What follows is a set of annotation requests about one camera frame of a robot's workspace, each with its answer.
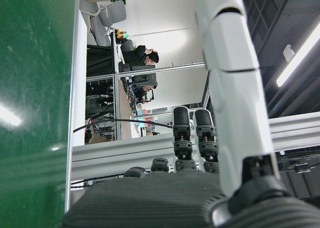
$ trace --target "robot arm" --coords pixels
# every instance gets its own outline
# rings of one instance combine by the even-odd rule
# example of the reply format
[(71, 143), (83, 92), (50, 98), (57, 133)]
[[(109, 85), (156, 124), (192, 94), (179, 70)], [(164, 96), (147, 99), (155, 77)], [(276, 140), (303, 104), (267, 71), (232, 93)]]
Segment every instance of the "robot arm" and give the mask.
[(231, 196), (244, 181), (248, 157), (268, 155), (279, 177), (259, 64), (242, 0), (196, 0), (196, 10), (210, 70), (221, 188)]

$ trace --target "green panel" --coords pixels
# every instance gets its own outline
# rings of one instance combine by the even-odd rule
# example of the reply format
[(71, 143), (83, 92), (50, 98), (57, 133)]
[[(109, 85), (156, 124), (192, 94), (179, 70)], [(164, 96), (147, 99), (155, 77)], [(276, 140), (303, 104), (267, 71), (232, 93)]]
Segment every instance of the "green panel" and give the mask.
[(0, 227), (64, 214), (75, 3), (0, 0)]

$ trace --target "white wall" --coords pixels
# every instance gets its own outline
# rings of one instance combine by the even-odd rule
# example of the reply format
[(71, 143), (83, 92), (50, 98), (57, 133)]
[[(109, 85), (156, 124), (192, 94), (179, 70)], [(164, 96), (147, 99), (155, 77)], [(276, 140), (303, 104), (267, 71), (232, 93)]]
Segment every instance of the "white wall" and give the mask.
[(144, 109), (157, 109), (202, 101), (208, 71), (205, 67), (161, 72), (156, 74), (158, 86), (154, 100), (142, 104)]
[(113, 27), (158, 51), (157, 68), (204, 61), (195, 0), (126, 0), (125, 8), (127, 19)]

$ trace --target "wooden desk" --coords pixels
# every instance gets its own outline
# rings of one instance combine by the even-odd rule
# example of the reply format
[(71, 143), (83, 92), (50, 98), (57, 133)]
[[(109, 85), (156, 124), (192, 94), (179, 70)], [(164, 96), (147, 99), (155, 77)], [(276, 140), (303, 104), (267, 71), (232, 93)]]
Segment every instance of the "wooden desk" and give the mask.
[[(120, 119), (130, 119), (134, 117), (127, 95), (125, 93), (122, 82), (119, 80), (118, 83), (119, 90), (119, 111), (120, 111)], [(129, 122), (120, 122), (121, 125), (121, 139), (131, 139), (140, 137), (139, 129), (136, 124), (130, 124)]]

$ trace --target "black jacket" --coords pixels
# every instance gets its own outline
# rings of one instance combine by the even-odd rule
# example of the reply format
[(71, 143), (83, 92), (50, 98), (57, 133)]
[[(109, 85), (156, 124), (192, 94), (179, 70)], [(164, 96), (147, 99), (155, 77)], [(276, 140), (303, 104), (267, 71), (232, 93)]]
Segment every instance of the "black jacket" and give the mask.
[(131, 66), (146, 65), (145, 59), (147, 55), (145, 54), (145, 45), (138, 46), (135, 50), (129, 52), (122, 52), (124, 62), (130, 64)]

